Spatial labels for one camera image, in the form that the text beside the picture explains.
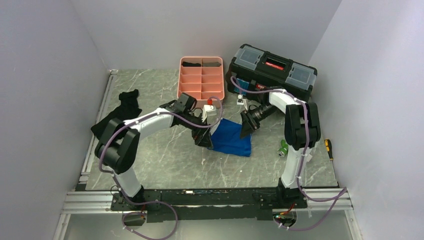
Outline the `blue underwear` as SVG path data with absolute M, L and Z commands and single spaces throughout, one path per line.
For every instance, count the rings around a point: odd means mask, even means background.
M 252 154 L 252 135 L 240 138 L 242 125 L 231 120 L 222 118 L 217 126 L 211 129 L 211 143 L 209 150 L 235 155 L 250 157 Z

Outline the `black underwear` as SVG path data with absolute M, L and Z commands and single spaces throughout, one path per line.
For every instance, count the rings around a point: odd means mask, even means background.
M 138 117 L 143 111 L 141 108 L 139 108 L 138 96 L 138 89 L 120 93 L 118 96 L 120 105 L 111 111 L 105 118 L 90 128 L 93 135 L 99 140 L 110 120 L 118 119 L 120 121 L 124 121 Z

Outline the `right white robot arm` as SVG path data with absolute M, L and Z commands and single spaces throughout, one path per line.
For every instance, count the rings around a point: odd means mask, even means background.
M 284 113 L 284 139 L 288 144 L 286 164 L 280 177 L 284 189 L 275 194 L 275 200 L 280 207 L 287 208 L 295 201 L 295 194 L 290 189 L 301 186 L 305 160 L 316 142 L 321 139 L 318 105 L 315 102 L 300 100 L 285 89 L 264 90 L 257 93 L 268 99 L 264 104 L 254 109 L 245 109 L 240 113 L 240 138 L 258 130 L 260 122 L 277 110 Z

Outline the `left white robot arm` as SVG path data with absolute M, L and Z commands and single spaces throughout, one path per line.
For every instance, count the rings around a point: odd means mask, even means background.
M 130 120 L 114 118 L 108 122 L 95 148 L 98 168 L 102 173 L 112 175 L 129 209 L 139 209 L 145 200 L 144 187 L 133 168 L 141 140 L 163 129 L 181 125 L 191 130 L 196 146 L 213 148 L 211 125 L 206 117 L 194 115 L 196 103 L 193 96 L 182 93 L 178 99 L 162 104 L 141 117 Z

